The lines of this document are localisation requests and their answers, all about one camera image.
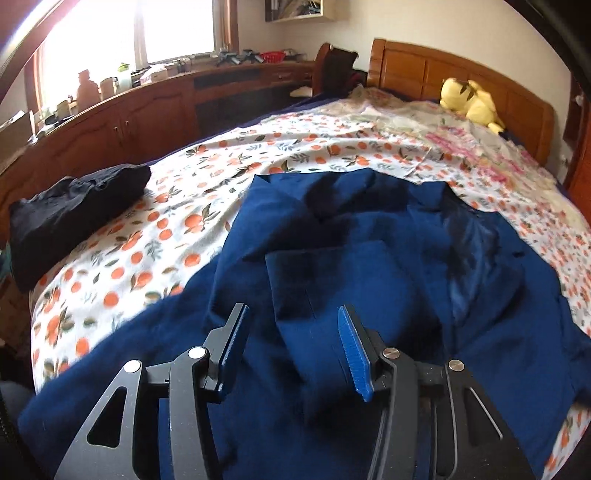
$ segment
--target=navy blue jacket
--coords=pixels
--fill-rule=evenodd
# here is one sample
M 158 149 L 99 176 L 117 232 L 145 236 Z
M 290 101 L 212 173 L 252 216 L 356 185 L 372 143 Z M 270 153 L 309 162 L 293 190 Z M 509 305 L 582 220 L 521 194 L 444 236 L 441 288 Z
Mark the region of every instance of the navy blue jacket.
M 221 254 L 56 380 L 20 417 L 55 473 L 123 364 L 168 362 L 251 308 L 235 389 L 211 406 L 226 480 L 364 478 L 379 412 L 355 393 L 337 309 L 416 360 L 461 359 L 534 472 L 576 397 L 591 393 L 591 340 L 554 270 L 496 213 L 444 183 L 358 170 L 255 177 Z

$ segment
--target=floral blanket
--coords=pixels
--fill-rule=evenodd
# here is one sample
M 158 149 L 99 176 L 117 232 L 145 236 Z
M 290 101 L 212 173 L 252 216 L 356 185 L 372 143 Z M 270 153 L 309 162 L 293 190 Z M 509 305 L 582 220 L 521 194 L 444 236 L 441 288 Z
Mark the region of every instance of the floral blanket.
M 446 181 L 498 211 L 558 272 L 574 322 L 591 336 L 591 232 L 555 180 L 525 152 L 430 102 L 377 89 L 272 116 L 170 155 L 144 198 L 82 242 L 31 293 L 35 386 L 60 375 L 121 323 L 175 295 L 222 248 L 256 174 L 372 168 L 415 183 Z M 573 406 L 544 478 L 591 422 Z

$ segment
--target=white wall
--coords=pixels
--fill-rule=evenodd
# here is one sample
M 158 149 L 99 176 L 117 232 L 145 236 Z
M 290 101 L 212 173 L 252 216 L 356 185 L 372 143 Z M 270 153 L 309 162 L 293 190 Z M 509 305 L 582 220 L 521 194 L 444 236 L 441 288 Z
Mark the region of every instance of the white wall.
M 367 70 L 372 41 L 381 37 L 483 63 L 554 107 L 556 136 L 547 167 L 557 171 L 570 72 L 535 28 L 504 0 L 337 0 L 337 8 L 337 22 L 283 24 L 282 47 L 306 52 L 314 59 L 320 46 L 329 41 L 358 51 L 356 66 Z
M 0 103 L 0 125 L 6 120 L 11 119 L 20 110 L 24 112 L 28 111 L 27 96 L 25 94 L 25 74 L 23 70 L 18 74 L 18 77 L 9 88 L 6 97 Z
M 284 29 L 265 22 L 265 0 L 238 0 L 240 48 L 260 53 L 282 48 Z

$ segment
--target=yellow plush toy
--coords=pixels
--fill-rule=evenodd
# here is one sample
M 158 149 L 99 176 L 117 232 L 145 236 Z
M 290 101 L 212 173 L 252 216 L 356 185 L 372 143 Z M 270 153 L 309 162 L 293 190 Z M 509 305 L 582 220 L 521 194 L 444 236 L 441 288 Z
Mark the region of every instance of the yellow plush toy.
M 491 94 L 473 80 L 461 82 L 447 79 L 441 89 L 441 106 L 465 115 L 468 120 L 484 125 L 496 134 L 505 130 L 505 125 L 496 114 Z

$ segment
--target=metal screw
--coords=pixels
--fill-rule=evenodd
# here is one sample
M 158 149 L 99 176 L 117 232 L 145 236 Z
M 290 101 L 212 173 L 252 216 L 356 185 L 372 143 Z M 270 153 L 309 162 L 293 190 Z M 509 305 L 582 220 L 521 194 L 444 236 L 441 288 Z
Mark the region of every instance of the metal screw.
M 400 350 L 397 348 L 386 348 L 384 350 L 384 357 L 390 360 L 396 360 L 398 357 L 400 357 Z
M 464 364 L 459 360 L 450 360 L 449 368 L 452 369 L 454 372 L 462 372 L 464 370 Z
M 207 355 L 207 350 L 205 350 L 205 348 L 203 348 L 202 346 L 196 346 L 189 350 L 189 357 L 191 357 L 194 360 L 199 360 L 200 358 L 203 358 L 205 355 Z
M 123 370 L 125 370 L 129 374 L 134 374 L 140 368 L 142 368 L 142 362 L 140 362 L 139 360 L 130 360 L 124 365 Z

